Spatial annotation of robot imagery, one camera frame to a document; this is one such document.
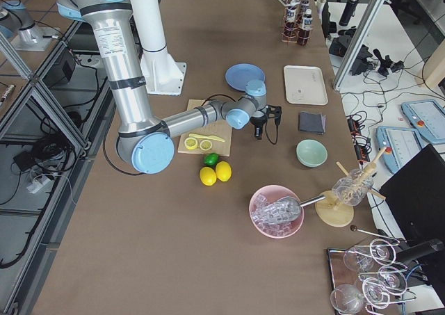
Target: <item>wooden cutting board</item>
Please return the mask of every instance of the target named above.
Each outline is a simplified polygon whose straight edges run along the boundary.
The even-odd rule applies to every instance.
[[[197,106],[201,106],[204,100],[201,99],[190,99],[187,105],[187,111],[192,110]],[[189,133],[202,134],[203,136],[219,136],[220,138],[225,139],[225,142],[222,143],[220,141],[211,140],[212,148],[207,151],[202,151],[199,148],[199,143],[203,139],[198,139],[198,148],[195,150],[188,150],[184,144],[184,140],[188,138]],[[212,122],[208,124],[206,127],[201,127],[199,129],[194,129],[190,132],[186,132],[181,135],[181,139],[179,140],[178,145],[178,153],[186,153],[186,154],[203,154],[207,155],[210,153],[217,153],[221,156],[230,156],[230,143],[232,141],[232,128],[227,124],[225,120],[219,120],[217,122]]]

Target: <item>gray cloth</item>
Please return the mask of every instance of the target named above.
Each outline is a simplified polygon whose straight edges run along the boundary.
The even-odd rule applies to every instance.
[[[321,113],[300,112],[298,128],[300,131],[324,134],[326,116]]]

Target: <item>lemon slice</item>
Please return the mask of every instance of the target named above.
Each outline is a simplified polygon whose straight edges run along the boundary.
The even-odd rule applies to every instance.
[[[200,149],[203,151],[211,150],[212,143],[210,140],[204,139],[200,142]]]
[[[197,139],[188,137],[184,140],[184,145],[188,150],[195,150],[197,148]]]

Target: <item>label on robot arm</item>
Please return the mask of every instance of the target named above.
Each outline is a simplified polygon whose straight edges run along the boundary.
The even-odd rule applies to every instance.
[[[127,54],[120,26],[107,26],[106,28],[95,29],[94,33],[102,58]]]

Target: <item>black monitor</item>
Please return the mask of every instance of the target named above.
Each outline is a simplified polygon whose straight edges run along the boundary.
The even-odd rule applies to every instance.
[[[432,145],[423,148],[380,189],[410,246],[439,239],[445,243],[445,161]],[[445,303],[445,251],[419,259]]]

